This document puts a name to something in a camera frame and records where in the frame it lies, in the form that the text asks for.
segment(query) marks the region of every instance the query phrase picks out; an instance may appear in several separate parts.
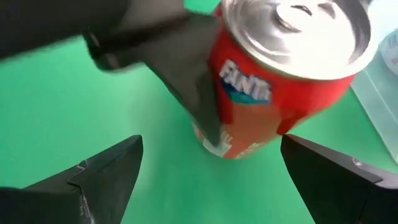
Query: green surface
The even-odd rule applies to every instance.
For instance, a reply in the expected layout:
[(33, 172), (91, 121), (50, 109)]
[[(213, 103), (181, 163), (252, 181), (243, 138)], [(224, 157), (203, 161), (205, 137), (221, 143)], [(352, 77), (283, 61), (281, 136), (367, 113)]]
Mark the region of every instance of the green surface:
[[(398, 173), (352, 91), (292, 133)], [(313, 223), (280, 140), (241, 161), (213, 156), (145, 66), (105, 74), (80, 39), (0, 64), (0, 185), (26, 187), (133, 134), (144, 158), (123, 223)]]

